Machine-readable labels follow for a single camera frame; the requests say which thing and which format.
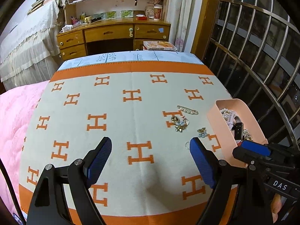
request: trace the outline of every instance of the silver screw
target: silver screw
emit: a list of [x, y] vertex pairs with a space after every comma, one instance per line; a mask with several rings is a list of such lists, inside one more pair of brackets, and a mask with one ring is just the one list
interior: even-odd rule
[[226, 166], [226, 165], [227, 165], [227, 162], [224, 161], [224, 160], [220, 160], [220, 161], [219, 161], [219, 164], [220, 164], [221, 166]]
[[47, 164], [46, 166], [45, 166], [45, 169], [46, 170], [50, 170], [52, 168], [52, 165], [51, 164]]
[[77, 159], [77, 160], [75, 160], [75, 162], [74, 162], [74, 164], [75, 164], [76, 166], [80, 165], [81, 163], [82, 163], [82, 159]]
[[249, 169], [252, 170], [252, 171], [255, 171], [255, 170], [256, 170], [256, 167], [255, 167], [254, 165], [250, 165], [250, 166], [249, 166]]

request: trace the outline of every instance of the floral curtain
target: floral curtain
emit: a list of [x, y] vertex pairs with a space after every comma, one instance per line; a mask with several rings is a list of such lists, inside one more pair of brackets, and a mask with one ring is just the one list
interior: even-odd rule
[[182, 52], [186, 39], [192, 0], [169, 0], [167, 22], [171, 23], [169, 42]]

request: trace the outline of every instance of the pink blanket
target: pink blanket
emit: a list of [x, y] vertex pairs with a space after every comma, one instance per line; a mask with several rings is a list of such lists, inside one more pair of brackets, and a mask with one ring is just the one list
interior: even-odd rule
[[[19, 166], [31, 115], [49, 81], [20, 86], [0, 95], [0, 158], [19, 200]], [[0, 196], [11, 213], [16, 213], [5, 179], [0, 172]]]

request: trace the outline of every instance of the wooden desk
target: wooden desk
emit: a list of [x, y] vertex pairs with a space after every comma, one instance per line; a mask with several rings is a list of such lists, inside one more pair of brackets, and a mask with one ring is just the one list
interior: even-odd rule
[[153, 19], [109, 19], [59, 34], [57, 41], [62, 58], [66, 61], [105, 52], [142, 50], [144, 41], [168, 41], [170, 26], [169, 23]]

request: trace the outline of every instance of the wall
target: wall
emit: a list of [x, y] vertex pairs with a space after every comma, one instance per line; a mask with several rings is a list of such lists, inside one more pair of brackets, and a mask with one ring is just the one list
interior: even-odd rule
[[200, 15], [201, 5], [202, 0], [192, 0], [189, 22], [187, 24], [187, 37], [183, 45], [184, 52], [191, 52]]
[[15, 12], [13, 17], [6, 25], [4, 31], [0, 35], [0, 44], [2, 43], [3, 39], [10, 33], [10, 31], [26, 17], [27, 12], [35, 1], [36, 0], [25, 0], [24, 3], [18, 8], [18, 10]]
[[121, 10], [145, 10], [150, 0], [138, 0], [134, 6], [134, 0], [89, 0], [76, 4], [77, 18], [85, 12], [86, 15]]

